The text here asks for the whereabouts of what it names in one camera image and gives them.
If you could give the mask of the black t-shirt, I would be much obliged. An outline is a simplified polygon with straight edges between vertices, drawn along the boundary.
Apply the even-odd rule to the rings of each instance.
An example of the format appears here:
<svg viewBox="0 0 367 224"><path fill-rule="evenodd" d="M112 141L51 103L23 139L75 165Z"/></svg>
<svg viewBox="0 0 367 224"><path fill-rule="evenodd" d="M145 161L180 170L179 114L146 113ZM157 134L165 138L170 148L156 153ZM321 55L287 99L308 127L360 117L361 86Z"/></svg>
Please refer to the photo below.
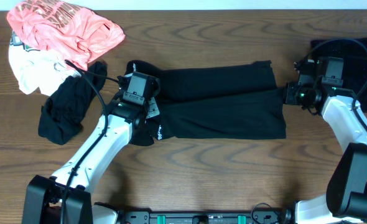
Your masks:
<svg viewBox="0 0 367 224"><path fill-rule="evenodd" d="M128 62L126 73L141 72L160 80L155 97L159 114L149 118L130 143L156 140L284 139L283 90L271 61L214 68L162 70L141 60Z"/></svg>

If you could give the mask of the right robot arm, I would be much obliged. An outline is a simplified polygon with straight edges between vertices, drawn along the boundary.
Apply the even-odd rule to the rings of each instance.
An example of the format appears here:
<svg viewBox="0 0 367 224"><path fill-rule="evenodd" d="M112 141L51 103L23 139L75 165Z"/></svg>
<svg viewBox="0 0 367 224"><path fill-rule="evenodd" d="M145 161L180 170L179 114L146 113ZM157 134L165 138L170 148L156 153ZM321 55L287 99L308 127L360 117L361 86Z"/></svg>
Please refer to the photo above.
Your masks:
<svg viewBox="0 0 367 224"><path fill-rule="evenodd" d="M284 103L320 115L343 151L325 195L296 203L291 223L367 223L367 118L353 90L343 87L344 61L335 57L303 59L299 75L286 85Z"/></svg>

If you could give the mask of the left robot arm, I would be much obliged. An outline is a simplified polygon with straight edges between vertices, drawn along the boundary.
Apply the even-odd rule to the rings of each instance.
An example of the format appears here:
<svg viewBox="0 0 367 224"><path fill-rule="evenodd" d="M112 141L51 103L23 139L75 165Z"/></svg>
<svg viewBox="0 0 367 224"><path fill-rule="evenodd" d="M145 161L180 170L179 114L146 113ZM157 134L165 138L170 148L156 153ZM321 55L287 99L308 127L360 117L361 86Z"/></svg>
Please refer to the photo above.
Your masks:
<svg viewBox="0 0 367 224"><path fill-rule="evenodd" d="M108 103L96 128L77 152L50 177L36 175L28 184L23 223L120 223L121 214L93 204L91 195L105 170L154 112L151 102L160 80L140 72L120 77L124 86Z"/></svg>

